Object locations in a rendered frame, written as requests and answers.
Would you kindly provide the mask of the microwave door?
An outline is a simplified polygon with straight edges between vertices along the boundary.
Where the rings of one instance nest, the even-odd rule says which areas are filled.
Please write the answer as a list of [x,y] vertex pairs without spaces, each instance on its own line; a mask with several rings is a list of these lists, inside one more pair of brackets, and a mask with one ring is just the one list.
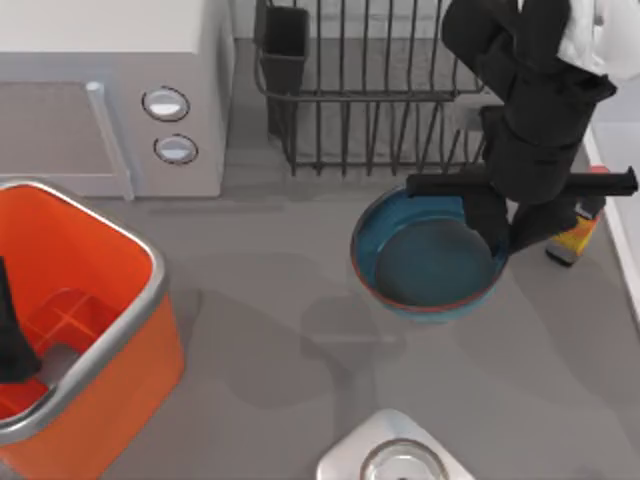
[[[37,178],[83,196],[123,198],[86,83],[0,82],[0,181]],[[131,170],[108,95],[107,101]]]

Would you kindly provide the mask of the orange bin with grey rim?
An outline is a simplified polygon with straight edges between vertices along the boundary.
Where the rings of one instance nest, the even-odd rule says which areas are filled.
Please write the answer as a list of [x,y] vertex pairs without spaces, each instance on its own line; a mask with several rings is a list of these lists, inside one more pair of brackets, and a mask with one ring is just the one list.
[[0,181],[0,257],[41,370],[0,384],[0,465],[94,480],[184,369],[162,254],[73,194]]

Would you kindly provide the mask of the pale microwave oven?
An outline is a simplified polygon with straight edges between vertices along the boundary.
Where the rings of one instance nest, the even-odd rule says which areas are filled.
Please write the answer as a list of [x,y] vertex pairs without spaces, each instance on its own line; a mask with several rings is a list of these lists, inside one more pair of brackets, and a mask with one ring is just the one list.
[[[136,198],[220,193],[235,46],[227,0],[0,0],[0,82],[104,84],[130,162]],[[142,107],[168,86],[190,102],[178,122]],[[172,165],[154,153],[180,134],[198,157]]]

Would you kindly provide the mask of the round microwave knob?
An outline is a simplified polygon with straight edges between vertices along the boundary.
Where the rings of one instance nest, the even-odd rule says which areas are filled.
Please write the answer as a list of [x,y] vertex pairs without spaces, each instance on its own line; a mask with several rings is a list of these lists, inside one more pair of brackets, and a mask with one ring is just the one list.
[[190,111],[188,98],[179,90],[168,86],[145,92],[141,102],[145,112],[160,122],[178,122]]
[[197,144],[180,134],[156,139],[153,148],[160,160],[172,165],[189,164],[197,159],[199,153]]

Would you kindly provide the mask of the pale grey coaster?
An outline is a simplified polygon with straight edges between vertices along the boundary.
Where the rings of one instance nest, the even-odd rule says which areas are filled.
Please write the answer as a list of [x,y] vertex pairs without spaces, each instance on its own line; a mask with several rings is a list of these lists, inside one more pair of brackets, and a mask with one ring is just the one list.
[[438,440],[405,413],[383,409],[367,418],[329,449],[318,462],[315,480],[359,480],[366,455],[393,439],[416,440],[442,460],[449,480],[477,480]]

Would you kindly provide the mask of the clear glass cup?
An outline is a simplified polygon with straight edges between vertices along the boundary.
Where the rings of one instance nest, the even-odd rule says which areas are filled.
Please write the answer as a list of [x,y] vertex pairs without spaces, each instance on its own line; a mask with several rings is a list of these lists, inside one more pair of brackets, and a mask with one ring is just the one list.
[[359,480],[449,480],[440,457],[423,443],[393,439],[373,448],[360,467]]

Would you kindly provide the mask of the blue bowl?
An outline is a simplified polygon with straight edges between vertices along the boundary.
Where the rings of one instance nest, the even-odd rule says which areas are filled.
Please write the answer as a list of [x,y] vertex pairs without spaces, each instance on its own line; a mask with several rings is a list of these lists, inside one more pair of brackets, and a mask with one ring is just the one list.
[[353,281],[389,311],[417,323],[445,324],[495,290],[508,244],[491,250],[467,222],[460,196],[385,192],[356,222],[349,256]]

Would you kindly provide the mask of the black utensil cup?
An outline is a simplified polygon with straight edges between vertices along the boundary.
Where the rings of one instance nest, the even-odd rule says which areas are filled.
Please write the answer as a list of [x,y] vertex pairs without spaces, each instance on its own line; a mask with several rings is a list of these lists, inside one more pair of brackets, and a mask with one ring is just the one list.
[[254,43],[266,92],[275,96],[299,95],[309,53],[309,11],[256,0],[255,13]]

